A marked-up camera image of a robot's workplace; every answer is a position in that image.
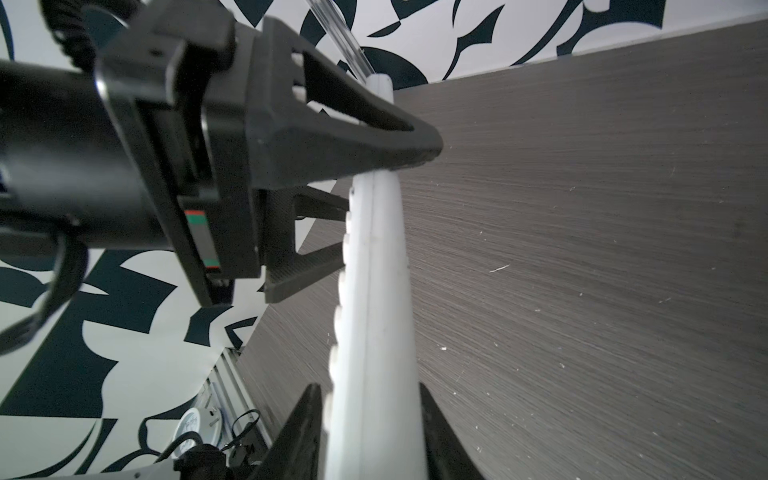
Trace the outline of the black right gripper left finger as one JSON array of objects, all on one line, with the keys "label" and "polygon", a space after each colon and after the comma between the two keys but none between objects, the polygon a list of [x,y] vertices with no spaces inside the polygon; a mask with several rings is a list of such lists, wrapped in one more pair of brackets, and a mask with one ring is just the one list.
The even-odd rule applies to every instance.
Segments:
[{"label": "black right gripper left finger", "polygon": [[255,480],[318,478],[323,404],[321,386],[309,384],[258,468]]}]

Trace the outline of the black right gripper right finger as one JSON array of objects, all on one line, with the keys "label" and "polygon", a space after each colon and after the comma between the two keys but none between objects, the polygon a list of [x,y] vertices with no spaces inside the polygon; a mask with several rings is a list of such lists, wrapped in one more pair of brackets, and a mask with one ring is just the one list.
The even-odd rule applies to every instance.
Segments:
[{"label": "black right gripper right finger", "polygon": [[484,480],[431,392],[419,383],[429,480]]}]

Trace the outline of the white remote control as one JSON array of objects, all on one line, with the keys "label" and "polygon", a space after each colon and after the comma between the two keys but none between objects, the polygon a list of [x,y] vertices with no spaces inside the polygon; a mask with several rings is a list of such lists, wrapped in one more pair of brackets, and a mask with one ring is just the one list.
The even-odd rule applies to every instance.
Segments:
[{"label": "white remote control", "polygon": [[323,401],[326,479],[425,479],[415,322],[396,172],[358,174],[349,191]]}]

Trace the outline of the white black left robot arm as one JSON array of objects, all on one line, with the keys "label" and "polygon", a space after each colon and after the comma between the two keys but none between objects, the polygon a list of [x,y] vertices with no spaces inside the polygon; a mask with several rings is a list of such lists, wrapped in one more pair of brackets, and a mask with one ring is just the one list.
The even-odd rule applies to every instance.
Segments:
[{"label": "white black left robot arm", "polygon": [[126,28],[92,46],[81,1],[42,12],[65,71],[1,65],[1,250],[63,253],[68,299],[87,248],[167,248],[204,307],[263,278],[280,302],[341,268],[299,254],[300,217],[341,221],[319,181],[435,159],[428,123],[377,97],[275,18],[216,1],[103,1]]}]

